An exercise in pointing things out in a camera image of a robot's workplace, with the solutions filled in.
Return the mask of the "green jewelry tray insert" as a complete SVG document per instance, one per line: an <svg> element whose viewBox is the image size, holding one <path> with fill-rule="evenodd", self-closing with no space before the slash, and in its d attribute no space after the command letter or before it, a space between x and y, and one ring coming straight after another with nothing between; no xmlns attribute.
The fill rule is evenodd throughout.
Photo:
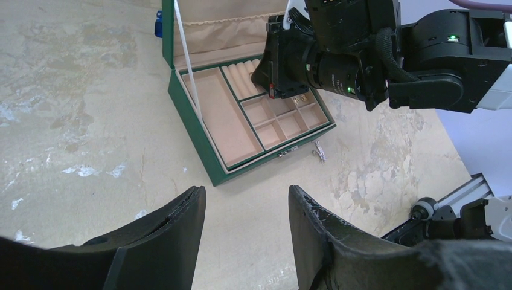
<svg viewBox="0 0 512 290"><path fill-rule="evenodd" d="M300 94L309 98L304 106L297 106L294 97L270 98L251 80L259 62L252 57L179 71L188 98L200 107L206 135L227 173L287 150L332 125L313 91Z"/></svg>

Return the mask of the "small gold stud earring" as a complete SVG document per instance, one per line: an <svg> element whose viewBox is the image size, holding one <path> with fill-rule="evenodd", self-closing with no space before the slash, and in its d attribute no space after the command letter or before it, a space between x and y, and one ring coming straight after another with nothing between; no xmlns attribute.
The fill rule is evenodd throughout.
<svg viewBox="0 0 512 290"><path fill-rule="evenodd" d="M309 104L309 98L306 95L294 97L293 101L297 106L304 106Z"/></svg>

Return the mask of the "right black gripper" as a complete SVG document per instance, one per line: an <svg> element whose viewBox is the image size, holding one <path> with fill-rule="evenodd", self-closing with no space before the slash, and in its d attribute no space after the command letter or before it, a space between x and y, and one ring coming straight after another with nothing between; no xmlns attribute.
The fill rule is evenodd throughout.
<svg viewBox="0 0 512 290"><path fill-rule="evenodd" d="M271 16L264 56L252 82L270 98L321 89L373 110L388 98L388 73L377 35L400 25L398 1L302 1Z"/></svg>

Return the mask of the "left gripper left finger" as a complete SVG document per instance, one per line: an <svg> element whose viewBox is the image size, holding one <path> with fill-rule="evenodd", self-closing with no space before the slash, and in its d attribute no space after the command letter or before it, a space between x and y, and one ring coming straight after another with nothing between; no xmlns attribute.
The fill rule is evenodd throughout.
<svg viewBox="0 0 512 290"><path fill-rule="evenodd" d="M193 186L83 245L43 249L2 238L1 288L190 289L205 208L205 188Z"/></svg>

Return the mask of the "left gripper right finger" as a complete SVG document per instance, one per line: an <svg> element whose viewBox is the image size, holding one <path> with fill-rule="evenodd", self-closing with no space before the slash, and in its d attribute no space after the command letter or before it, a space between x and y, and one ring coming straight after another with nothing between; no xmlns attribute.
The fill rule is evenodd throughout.
<svg viewBox="0 0 512 290"><path fill-rule="evenodd" d="M511 243L492 238L488 199L471 202L447 234L407 246L369 234L289 188L299 289L510 289Z"/></svg>

